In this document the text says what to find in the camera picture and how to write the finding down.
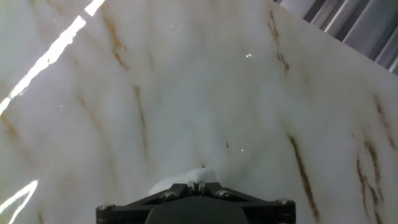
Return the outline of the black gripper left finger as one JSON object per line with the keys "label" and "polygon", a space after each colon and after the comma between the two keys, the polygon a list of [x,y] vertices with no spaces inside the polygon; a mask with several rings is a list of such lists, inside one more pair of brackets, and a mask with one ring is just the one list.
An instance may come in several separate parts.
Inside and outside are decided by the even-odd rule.
{"label": "black gripper left finger", "polygon": [[96,208],[96,224],[144,223],[149,213],[160,205],[194,196],[196,183],[173,184],[169,189],[127,205],[107,204]]}

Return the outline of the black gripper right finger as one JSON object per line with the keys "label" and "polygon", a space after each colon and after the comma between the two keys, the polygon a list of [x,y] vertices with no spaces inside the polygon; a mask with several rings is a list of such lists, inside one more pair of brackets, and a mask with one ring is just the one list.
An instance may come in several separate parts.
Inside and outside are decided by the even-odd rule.
{"label": "black gripper right finger", "polygon": [[295,223],[295,202],[291,199],[266,201],[223,187],[218,182],[199,182],[196,184],[196,193],[236,205],[249,223]]}

